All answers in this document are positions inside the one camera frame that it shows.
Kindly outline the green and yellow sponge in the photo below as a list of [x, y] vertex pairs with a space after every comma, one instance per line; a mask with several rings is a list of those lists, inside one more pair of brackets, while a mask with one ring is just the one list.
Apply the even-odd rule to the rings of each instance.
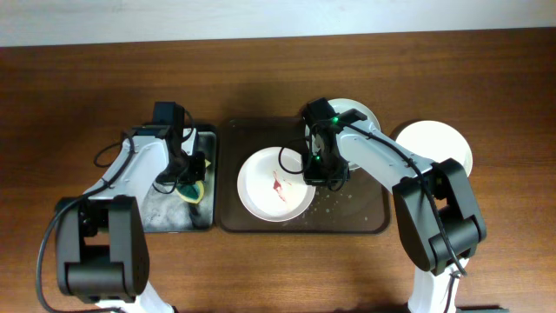
[[175, 187], [174, 193], [185, 203], [200, 204], [210, 191], [206, 181], [198, 180], [193, 184], [179, 183]]

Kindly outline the white plate with red stain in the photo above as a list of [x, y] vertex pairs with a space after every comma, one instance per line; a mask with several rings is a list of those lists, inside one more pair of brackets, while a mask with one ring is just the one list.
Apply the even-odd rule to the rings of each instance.
[[301, 154], [268, 147], [251, 155], [240, 168], [237, 192], [253, 216], [273, 223], [291, 220], [313, 202], [316, 188], [305, 184]]

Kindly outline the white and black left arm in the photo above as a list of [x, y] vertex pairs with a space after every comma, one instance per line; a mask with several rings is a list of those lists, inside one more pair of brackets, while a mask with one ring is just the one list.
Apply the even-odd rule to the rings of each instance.
[[193, 127], [148, 125], [122, 136], [105, 174], [78, 197], [56, 205], [56, 279], [65, 296], [95, 312], [173, 312], [149, 282], [141, 212], [160, 196], [204, 178], [206, 161]]

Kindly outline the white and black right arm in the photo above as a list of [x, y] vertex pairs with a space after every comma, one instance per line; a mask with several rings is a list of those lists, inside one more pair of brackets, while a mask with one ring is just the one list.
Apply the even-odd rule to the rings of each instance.
[[458, 284], [487, 236], [464, 167], [415, 155], [367, 121], [318, 117], [305, 124], [307, 140], [319, 144], [302, 156], [307, 184], [337, 191], [355, 163], [393, 196], [400, 241], [416, 267], [407, 311], [457, 311]]

